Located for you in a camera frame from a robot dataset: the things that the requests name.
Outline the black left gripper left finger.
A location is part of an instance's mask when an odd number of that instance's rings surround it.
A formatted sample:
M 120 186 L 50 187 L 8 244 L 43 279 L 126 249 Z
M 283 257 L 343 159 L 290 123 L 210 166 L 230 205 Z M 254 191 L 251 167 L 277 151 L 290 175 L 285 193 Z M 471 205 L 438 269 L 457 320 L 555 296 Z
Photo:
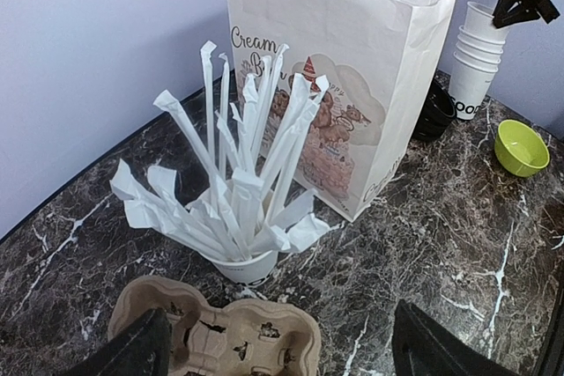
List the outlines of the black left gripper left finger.
M 91 357 L 61 375 L 168 375 L 171 325 L 153 308 Z

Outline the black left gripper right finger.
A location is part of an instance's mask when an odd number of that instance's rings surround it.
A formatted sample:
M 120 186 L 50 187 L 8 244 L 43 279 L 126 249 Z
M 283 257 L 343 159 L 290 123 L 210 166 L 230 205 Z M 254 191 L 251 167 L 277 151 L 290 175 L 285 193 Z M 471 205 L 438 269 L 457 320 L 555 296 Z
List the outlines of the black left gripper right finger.
M 413 303 L 395 309 L 392 354 L 397 375 L 512 375 L 477 353 Z

